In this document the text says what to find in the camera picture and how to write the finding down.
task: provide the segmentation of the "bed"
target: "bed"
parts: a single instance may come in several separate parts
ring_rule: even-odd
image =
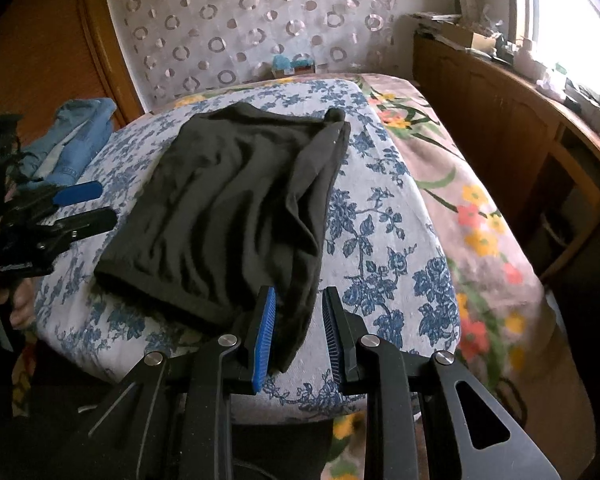
[[[320,116],[330,106],[346,112],[350,146],[330,199],[320,288],[337,286],[370,332],[402,350],[455,351],[564,478],[579,473],[593,454],[593,420],[555,315],[484,186],[404,80],[312,75],[181,98],[115,132],[81,179],[101,181],[103,197],[62,216],[111,205],[122,224],[180,125],[239,100],[283,114]],[[146,352],[177,355],[203,341],[98,286],[93,268],[115,232],[61,256],[36,301],[38,336],[109,381]],[[237,397],[234,418],[301,422],[355,412],[364,403],[337,393],[316,308],[291,368],[267,378],[258,396]]]

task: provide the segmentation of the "metal screw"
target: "metal screw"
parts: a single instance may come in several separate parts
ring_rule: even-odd
[[[375,348],[380,345],[380,338],[377,335],[366,334],[360,338],[360,342],[364,346],[368,346],[370,348]]]
[[[238,342],[238,338],[233,334],[223,334],[218,338],[220,346],[233,346]]]
[[[163,359],[164,356],[160,352],[149,352],[144,356],[144,364],[147,366],[157,366]]]
[[[438,350],[436,352],[436,361],[441,365],[450,365],[453,361],[456,360],[456,357],[446,350]]]

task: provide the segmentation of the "blue floral pattern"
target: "blue floral pattern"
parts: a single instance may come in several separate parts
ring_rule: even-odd
[[[458,307],[420,193],[358,87],[340,79],[224,89],[113,133],[80,180],[99,180],[103,196],[63,208],[58,217],[110,205],[120,220],[113,231],[74,244],[42,279],[36,300],[39,336],[110,381],[120,380],[146,352],[173,356],[199,348],[204,341],[199,332],[103,290],[93,269],[182,124],[240,100],[297,116],[323,116],[332,106],[345,111],[350,146],[328,206],[320,286],[337,286],[344,306],[361,314],[370,332],[399,348],[422,355],[441,344],[453,350]],[[318,297],[289,370],[267,378],[259,395],[235,397],[233,416],[244,424],[317,420],[364,405],[363,396],[343,397],[333,383]]]

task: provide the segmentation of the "black fabric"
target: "black fabric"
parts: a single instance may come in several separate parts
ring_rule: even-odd
[[[210,335],[245,326],[262,285],[278,295],[270,362],[286,370],[311,318],[344,112],[287,117],[239,102],[185,123],[96,275],[193,314]]]

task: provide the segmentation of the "patterned wall covering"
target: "patterned wall covering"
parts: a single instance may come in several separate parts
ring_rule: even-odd
[[[318,72],[405,76],[422,0],[109,0],[120,43],[151,107],[270,77],[275,54],[311,56]]]

